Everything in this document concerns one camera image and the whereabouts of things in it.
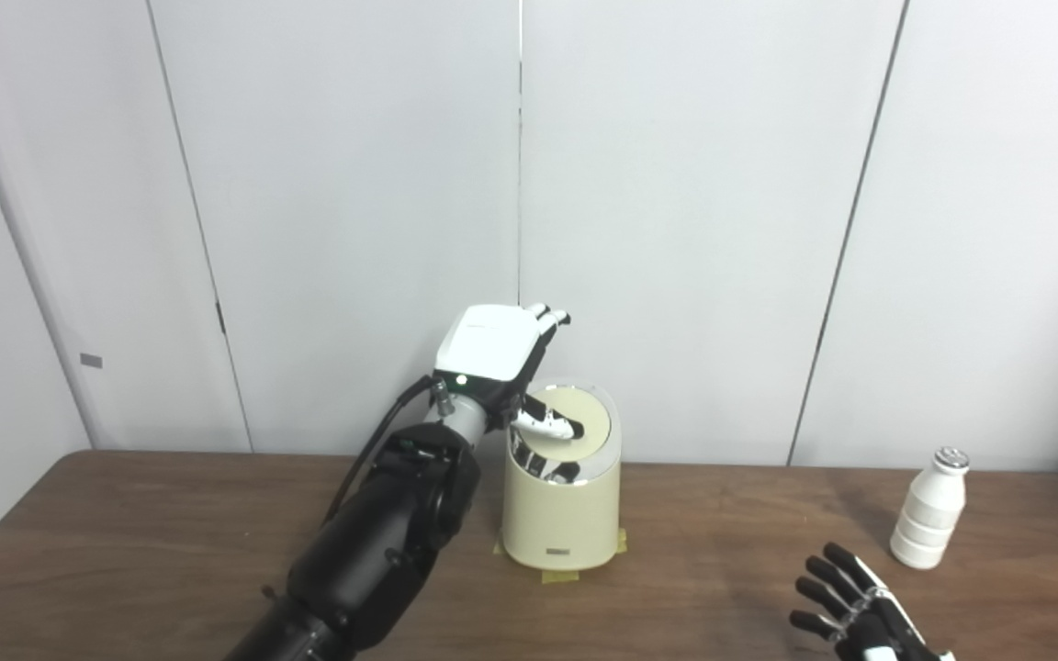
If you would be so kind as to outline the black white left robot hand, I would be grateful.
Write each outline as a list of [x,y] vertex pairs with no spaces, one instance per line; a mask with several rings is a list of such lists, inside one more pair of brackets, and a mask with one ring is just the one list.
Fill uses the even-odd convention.
[[583,438],[582,423],[528,392],[547,346],[571,320],[546,304],[467,307],[438,347],[428,421],[448,424],[470,446],[509,427],[562,441]]

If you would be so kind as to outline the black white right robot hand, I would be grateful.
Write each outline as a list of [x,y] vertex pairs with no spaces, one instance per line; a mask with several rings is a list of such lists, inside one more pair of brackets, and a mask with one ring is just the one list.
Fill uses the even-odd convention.
[[929,648],[893,590],[844,545],[824,544],[822,554],[805,559],[805,570],[794,589],[822,610],[790,611],[790,626],[827,641],[839,660],[956,658]]

